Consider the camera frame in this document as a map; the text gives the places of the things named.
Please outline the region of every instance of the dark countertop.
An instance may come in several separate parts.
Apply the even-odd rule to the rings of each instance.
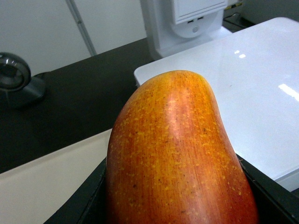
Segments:
[[[9,109],[0,92],[0,173],[112,128],[152,61],[146,39],[37,75],[44,99]]]

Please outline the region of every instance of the white wall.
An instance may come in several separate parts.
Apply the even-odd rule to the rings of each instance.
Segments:
[[[64,0],[1,0],[3,51],[23,58],[32,75],[90,57]]]
[[[75,0],[97,54],[146,37],[139,0]]]

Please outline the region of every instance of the white device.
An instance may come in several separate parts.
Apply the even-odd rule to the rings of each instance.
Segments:
[[[140,0],[155,59],[231,34],[222,27],[228,0]]]

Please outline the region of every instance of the red-orange mango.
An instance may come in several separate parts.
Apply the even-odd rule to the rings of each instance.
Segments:
[[[106,181],[109,224],[259,223],[213,91],[194,72],[135,91],[112,130]]]

